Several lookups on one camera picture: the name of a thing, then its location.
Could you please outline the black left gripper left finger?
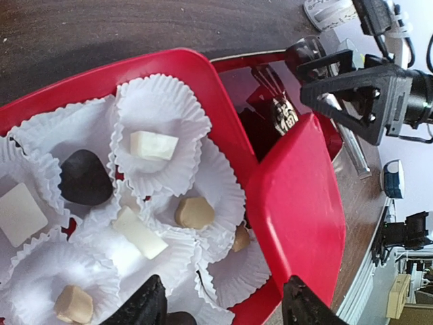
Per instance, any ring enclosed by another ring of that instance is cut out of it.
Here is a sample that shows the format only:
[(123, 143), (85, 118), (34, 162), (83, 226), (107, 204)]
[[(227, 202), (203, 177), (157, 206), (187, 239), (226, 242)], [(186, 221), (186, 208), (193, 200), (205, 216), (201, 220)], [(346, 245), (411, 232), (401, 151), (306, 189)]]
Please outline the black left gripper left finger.
[(104, 324), (166, 324), (167, 299), (159, 275), (152, 275)]

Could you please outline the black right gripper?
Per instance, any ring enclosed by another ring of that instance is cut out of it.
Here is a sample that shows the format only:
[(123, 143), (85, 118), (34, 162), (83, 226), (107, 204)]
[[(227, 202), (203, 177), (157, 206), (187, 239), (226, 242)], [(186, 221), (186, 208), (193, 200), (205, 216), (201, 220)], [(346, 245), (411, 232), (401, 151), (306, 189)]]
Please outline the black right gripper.
[(375, 146), (385, 125), (386, 135), (400, 135), (403, 124), (412, 129), (432, 125), (431, 74), (409, 70), (412, 84), (402, 100), (405, 108), (397, 108), (396, 121), (386, 124), (396, 69), (388, 64), (353, 71), (352, 58), (353, 51), (344, 49), (299, 65), (296, 72), (307, 83), (301, 88), (301, 102)]

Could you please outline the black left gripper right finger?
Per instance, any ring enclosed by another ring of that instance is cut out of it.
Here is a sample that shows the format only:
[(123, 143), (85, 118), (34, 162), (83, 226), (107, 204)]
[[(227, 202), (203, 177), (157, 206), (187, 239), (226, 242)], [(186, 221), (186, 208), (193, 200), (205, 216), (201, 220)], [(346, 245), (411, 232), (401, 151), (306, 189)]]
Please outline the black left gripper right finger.
[(285, 325), (348, 325), (296, 275), (283, 286), (282, 316)]

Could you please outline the dark heart chocolate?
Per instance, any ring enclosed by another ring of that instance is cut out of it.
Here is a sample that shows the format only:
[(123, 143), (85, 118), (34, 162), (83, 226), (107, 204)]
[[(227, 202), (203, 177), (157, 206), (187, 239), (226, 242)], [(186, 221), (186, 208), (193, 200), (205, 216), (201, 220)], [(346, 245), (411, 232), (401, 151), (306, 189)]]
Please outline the dark heart chocolate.
[(197, 325), (196, 319), (186, 311), (177, 311), (166, 315), (166, 325)]

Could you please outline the tan ridged chocolate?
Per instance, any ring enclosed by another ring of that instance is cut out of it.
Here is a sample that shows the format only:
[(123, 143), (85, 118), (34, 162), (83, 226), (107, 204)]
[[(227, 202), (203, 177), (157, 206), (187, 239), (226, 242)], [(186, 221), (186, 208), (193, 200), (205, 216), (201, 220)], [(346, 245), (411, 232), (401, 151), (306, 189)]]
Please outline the tan ridged chocolate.
[(93, 317), (93, 298), (79, 286), (67, 285), (57, 298), (54, 311), (63, 322), (89, 324)]

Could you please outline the white rectangular chocolate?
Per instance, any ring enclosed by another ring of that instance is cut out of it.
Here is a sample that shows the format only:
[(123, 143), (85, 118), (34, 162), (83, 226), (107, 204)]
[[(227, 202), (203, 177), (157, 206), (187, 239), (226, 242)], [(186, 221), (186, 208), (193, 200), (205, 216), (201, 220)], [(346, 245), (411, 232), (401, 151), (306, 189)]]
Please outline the white rectangular chocolate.
[(154, 259), (168, 248), (168, 244), (145, 226), (138, 215), (128, 206), (121, 208), (112, 227), (135, 245), (146, 259)]

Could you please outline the tan flower chocolate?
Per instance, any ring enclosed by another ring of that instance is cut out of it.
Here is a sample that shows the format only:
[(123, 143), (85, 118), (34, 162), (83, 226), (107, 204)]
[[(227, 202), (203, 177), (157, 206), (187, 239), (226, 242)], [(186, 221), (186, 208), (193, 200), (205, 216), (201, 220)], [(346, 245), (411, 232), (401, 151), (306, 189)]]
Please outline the tan flower chocolate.
[(175, 221), (183, 228), (200, 230), (210, 225), (215, 212), (205, 197), (183, 198), (175, 211)]

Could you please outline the red tin lid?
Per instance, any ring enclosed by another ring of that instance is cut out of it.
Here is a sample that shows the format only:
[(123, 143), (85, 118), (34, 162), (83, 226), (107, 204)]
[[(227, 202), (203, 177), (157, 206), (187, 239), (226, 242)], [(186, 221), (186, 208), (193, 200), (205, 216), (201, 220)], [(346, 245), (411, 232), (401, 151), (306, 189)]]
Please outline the red tin lid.
[(331, 305), (346, 226), (336, 174), (317, 117), (304, 114), (247, 185), (247, 213), (278, 291), (298, 276)]

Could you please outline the dark brown chocolate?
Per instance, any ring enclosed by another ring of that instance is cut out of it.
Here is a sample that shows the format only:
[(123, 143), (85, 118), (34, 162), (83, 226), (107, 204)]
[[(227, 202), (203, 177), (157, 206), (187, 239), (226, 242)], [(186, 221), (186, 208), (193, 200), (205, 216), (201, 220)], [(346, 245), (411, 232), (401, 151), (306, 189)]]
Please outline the dark brown chocolate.
[(62, 197), (70, 202), (97, 206), (110, 199), (113, 186), (100, 159), (93, 152), (82, 149), (72, 153), (60, 166)]

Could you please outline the white square chocolate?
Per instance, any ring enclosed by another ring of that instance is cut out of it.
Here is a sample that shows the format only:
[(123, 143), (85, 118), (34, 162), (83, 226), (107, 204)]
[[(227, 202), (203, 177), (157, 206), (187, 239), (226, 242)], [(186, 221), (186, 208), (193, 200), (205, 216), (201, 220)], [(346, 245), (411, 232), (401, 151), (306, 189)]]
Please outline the white square chocolate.
[(1, 197), (1, 230), (14, 248), (47, 224), (48, 219), (24, 183)]

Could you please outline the white cube chocolate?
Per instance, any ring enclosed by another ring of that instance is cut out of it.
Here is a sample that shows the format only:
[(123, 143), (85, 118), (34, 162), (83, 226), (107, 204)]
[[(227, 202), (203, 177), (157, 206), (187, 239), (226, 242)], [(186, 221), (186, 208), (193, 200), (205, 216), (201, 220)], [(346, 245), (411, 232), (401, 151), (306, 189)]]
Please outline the white cube chocolate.
[(146, 160), (170, 160), (178, 141), (178, 137), (170, 135), (136, 131), (130, 135), (130, 152)]

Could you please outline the red tin box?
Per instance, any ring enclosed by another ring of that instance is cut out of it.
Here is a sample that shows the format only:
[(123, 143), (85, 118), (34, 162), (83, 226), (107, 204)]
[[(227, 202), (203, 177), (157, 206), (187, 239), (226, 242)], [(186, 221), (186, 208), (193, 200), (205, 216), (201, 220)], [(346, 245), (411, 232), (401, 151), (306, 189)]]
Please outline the red tin box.
[(1, 109), (6, 324), (264, 324), (256, 160), (211, 63), (176, 49)]

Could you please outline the cardboard box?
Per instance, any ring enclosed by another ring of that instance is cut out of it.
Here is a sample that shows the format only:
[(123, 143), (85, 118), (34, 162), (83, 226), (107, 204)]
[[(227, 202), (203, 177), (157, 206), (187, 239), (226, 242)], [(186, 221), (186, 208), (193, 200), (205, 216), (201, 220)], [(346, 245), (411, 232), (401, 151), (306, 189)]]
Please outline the cardboard box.
[(390, 319), (399, 319), (403, 308), (407, 302), (411, 276), (409, 274), (399, 274), (388, 294), (388, 304), (386, 317)]

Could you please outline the dark red lacquer tray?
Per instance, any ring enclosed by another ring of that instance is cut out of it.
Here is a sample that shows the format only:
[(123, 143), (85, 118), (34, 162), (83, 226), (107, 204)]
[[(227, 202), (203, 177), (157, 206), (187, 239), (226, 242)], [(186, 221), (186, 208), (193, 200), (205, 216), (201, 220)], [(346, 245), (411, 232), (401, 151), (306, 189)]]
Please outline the dark red lacquer tray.
[(297, 116), (312, 110), (300, 102), (300, 82), (290, 70), (296, 56), (283, 51), (228, 56), (212, 61), (241, 120), (257, 160), (277, 143), (276, 102), (290, 102)]

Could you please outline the white paper liners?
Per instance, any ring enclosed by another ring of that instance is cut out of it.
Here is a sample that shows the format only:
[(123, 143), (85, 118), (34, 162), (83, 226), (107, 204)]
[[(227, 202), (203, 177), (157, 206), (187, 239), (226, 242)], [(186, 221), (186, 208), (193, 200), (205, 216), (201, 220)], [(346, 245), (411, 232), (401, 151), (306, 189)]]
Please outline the white paper liners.
[[(92, 324), (101, 324), (151, 275), (159, 275), (171, 311), (199, 324), (232, 324), (232, 307), (250, 298), (271, 272), (252, 231), (251, 243), (231, 250), (245, 225), (246, 195), (228, 151), (209, 138), (217, 124), (198, 90), (184, 77), (153, 74), (118, 86), (115, 95), (56, 105), (1, 139), (1, 189), (25, 183), (48, 224), (18, 248), (1, 270), (1, 315), (7, 324), (58, 324), (54, 305), (68, 284), (93, 298)], [(130, 135), (149, 131), (178, 137), (170, 160), (130, 152)], [(113, 195), (97, 206), (65, 200), (60, 165), (86, 149), (101, 160)], [(183, 198), (205, 197), (214, 221), (181, 227)], [(146, 259), (113, 227), (123, 206), (168, 244)]]

